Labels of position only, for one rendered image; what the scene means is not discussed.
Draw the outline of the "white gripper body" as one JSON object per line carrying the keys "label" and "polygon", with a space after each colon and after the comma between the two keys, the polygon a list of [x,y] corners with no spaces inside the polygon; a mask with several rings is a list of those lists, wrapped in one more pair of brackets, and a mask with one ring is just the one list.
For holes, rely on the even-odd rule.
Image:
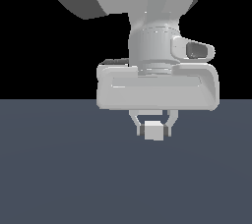
{"label": "white gripper body", "polygon": [[215,110],[220,104],[216,68],[180,63],[164,75],[139,76],[137,66],[98,65],[96,104],[109,110]]}

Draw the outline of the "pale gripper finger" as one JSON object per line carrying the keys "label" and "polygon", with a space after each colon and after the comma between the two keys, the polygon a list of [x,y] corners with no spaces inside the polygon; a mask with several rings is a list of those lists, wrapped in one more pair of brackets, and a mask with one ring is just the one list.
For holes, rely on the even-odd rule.
{"label": "pale gripper finger", "polygon": [[166,137],[171,136],[171,130],[176,120],[178,119],[178,111],[177,110],[168,110],[167,111],[168,119],[166,123],[163,125],[163,134]]}
{"label": "pale gripper finger", "polygon": [[139,110],[130,110],[129,111],[129,116],[131,117],[132,121],[134,122],[136,129],[137,129],[137,135],[138,136],[143,136],[145,134],[145,125],[142,124],[138,116],[140,115]]}

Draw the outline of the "white cube charger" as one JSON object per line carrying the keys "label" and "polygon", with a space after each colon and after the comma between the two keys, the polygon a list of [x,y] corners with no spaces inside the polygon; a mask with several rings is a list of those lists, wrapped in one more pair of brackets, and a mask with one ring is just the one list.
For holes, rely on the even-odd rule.
{"label": "white cube charger", "polygon": [[161,123],[161,121],[145,122],[145,139],[163,140],[163,124]]}

